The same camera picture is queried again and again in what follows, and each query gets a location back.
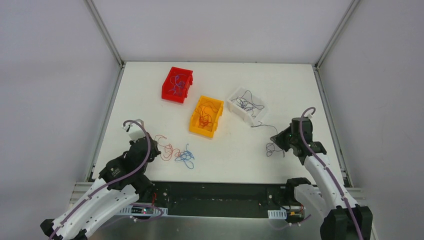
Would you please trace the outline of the red orange cable clump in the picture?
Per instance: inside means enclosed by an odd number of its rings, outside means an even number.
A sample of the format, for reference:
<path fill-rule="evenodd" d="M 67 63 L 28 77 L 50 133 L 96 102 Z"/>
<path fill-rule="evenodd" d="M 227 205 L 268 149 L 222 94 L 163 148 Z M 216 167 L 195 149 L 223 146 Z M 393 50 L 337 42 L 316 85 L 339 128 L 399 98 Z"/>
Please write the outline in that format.
<path fill-rule="evenodd" d="M 213 118 L 209 114 L 201 114 L 198 117 L 198 127 L 201 129 L 211 131 L 213 124 L 214 124 Z"/>

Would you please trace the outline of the yellow plastic bin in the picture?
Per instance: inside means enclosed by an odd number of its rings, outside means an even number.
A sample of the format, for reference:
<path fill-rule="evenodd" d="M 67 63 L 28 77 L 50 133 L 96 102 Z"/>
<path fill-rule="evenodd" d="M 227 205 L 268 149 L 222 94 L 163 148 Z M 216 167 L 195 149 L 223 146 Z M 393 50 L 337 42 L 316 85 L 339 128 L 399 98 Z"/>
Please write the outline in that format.
<path fill-rule="evenodd" d="M 212 139 L 223 110 L 224 101 L 201 95 L 190 117 L 188 130 Z"/>

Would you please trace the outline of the white plastic bin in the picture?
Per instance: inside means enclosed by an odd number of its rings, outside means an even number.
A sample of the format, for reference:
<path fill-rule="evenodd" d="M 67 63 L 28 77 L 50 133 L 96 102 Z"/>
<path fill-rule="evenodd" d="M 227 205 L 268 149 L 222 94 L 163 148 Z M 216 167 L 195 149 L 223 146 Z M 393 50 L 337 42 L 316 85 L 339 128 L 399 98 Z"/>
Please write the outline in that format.
<path fill-rule="evenodd" d="M 268 105 L 249 89 L 239 86 L 228 98 L 228 109 L 251 127 L 257 126 L 268 113 Z"/>

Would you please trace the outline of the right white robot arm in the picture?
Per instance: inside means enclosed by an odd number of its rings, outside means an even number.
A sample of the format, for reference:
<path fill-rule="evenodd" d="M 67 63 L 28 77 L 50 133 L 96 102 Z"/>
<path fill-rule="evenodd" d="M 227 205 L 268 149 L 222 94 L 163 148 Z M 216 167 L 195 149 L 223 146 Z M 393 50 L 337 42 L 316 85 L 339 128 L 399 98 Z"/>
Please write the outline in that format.
<path fill-rule="evenodd" d="M 298 157 L 314 180 L 305 177 L 286 181 L 284 200 L 290 205 L 302 204 L 311 217 L 321 221 L 322 240 L 369 240 L 373 213 L 361 206 L 330 168 L 327 151 L 319 141 L 313 141 L 313 124 L 308 117 L 295 117 L 289 126 L 272 136 L 281 150 Z"/>

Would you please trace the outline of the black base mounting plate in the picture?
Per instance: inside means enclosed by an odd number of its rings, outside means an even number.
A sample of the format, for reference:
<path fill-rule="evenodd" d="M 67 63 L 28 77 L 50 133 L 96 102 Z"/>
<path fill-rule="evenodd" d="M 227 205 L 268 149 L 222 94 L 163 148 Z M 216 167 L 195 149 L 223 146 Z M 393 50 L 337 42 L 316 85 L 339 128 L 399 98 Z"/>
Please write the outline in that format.
<path fill-rule="evenodd" d="M 138 203 L 164 208 L 168 216 L 267 218 L 282 210 L 301 218 L 305 208 L 285 184 L 155 181 Z"/>

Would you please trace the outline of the red plastic bin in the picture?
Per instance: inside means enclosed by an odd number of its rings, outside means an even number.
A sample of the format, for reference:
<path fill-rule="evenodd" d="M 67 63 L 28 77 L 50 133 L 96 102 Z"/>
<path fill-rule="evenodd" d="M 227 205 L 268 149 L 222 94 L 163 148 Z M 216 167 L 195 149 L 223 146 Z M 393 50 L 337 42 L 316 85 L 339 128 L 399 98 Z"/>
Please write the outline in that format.
<path fill-rule="evenodd" d="M 162 84 L 161 98 L 183 104 L 192 85 L 193 71 L 173 66 Z"/>

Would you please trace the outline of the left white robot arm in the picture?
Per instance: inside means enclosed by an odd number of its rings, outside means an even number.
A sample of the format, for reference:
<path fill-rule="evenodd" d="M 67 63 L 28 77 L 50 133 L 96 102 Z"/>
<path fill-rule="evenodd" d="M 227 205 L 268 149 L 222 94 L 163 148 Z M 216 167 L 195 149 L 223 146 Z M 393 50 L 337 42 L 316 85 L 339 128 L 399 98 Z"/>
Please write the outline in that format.
<path fill-rule="evenodd" d="M 45 219 L 40 228 L 51 240 L 86 240 L 126 206 L 153 200 L 154 184 L 145 176 L 148 163 L 161 154 L 157 141 L 142 137 L 110 160 L 89 190 L 67 212 Z"/>

